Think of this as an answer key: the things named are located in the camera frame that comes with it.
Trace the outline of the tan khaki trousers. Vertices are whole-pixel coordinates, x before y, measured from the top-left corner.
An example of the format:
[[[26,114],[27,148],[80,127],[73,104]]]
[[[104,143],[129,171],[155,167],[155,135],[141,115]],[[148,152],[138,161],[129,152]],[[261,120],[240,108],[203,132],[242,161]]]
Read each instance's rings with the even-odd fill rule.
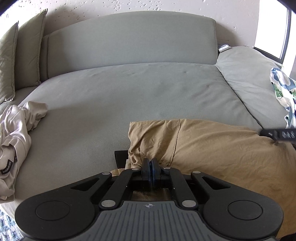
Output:
[[[284,212],[278,237],[295,233],[293,144],[243,126],[188,119],[131,122],[128,138],[124,169],[155,158],[183,174],[204,172],[275,200]]]

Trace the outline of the blue green patterned white cloth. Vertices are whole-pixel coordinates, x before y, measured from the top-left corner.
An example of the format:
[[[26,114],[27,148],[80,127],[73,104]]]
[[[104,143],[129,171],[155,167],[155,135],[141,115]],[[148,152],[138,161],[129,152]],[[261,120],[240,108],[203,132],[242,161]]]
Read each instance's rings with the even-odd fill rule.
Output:
[[[286,128],[295,128],[295,80],[277,67],[271,68],[269,79],[276,99],[287,111]]]

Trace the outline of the large grey floor cushion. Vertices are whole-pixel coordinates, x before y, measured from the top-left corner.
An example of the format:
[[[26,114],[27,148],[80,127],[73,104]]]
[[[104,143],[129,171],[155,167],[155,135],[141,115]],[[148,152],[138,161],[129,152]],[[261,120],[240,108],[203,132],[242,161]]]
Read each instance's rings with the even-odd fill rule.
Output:
[[[219,54],[216,67],[263,128],[285,128],[288,112],[278,102],[269,79],[276,64],[255,49],[232,47]]]

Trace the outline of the small silver box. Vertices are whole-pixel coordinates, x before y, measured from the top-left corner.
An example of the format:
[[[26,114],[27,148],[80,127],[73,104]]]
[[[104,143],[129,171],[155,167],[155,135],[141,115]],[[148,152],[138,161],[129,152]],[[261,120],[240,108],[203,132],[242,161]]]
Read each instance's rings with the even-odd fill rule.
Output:
[[[219,53],[222,53],[222,52],[224,52],[224,51],[226,51],[226,50],[228,50],[228,49],[231,49],[231,46],[228,45],[228,44],[220,45],[220,46],[218,47],[218,51],[219,51]]]

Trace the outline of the blue white patterned rug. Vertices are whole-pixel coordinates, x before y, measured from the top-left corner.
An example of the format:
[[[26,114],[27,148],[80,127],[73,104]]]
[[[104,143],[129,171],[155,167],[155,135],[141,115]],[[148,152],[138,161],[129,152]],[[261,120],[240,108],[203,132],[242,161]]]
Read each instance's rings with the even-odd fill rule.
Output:
[[[0,218],[1,241],[18,241],[23,239],[23,236],[15,221],[6,213],[4,213],[2,209]]]

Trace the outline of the white grey garment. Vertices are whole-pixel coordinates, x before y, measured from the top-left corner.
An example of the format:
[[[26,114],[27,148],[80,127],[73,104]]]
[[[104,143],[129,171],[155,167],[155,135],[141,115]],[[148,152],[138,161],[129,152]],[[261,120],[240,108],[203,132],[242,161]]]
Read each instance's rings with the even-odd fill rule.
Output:
[[[14,200],[16,178],[32,144],[29,131],[47,112],[47,104],[28,101],[9,105],[1,114],[1,203]]]

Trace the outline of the grey green sofa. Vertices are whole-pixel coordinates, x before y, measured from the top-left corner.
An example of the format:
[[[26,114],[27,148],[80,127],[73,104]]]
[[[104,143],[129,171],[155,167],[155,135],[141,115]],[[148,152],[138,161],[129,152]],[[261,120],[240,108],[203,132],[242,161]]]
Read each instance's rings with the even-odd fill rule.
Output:
[[[212,18],[136,11],[85,20],[43,36],[40,82],[14,104],[45,103],[32,146],[1,208],[115,168],[132,121],[211,120],[260,126],[216,67]]]

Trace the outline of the rear grey back pillow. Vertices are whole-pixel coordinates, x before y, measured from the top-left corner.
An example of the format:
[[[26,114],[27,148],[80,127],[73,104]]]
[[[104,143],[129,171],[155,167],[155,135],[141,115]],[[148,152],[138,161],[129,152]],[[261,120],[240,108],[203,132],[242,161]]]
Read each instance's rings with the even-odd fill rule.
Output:
[[[15,89],[40,82],[40,51],[47,10],[24,23],[18,30],[15,58]]]

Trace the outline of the grey pillow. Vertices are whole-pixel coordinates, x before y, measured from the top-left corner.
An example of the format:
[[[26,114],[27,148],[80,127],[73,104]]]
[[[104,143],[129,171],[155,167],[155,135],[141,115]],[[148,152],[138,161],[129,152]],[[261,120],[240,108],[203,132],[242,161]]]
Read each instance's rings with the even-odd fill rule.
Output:
[[[19,23],[16,22],[1,38],[1,104],[15,97],[15,56]]]
[[[40,82],[40,51],[47,10],[24,23],[18,30],[15,58],[15,89]]]

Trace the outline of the front grey back pillow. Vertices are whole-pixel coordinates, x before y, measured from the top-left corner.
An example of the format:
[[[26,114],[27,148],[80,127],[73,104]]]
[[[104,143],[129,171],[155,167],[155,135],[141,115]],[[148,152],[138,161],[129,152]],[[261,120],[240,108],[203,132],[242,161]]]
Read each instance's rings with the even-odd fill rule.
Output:
[[[15,97],[15,56],[19,23],[16,22],[1,38],[1,104]]]

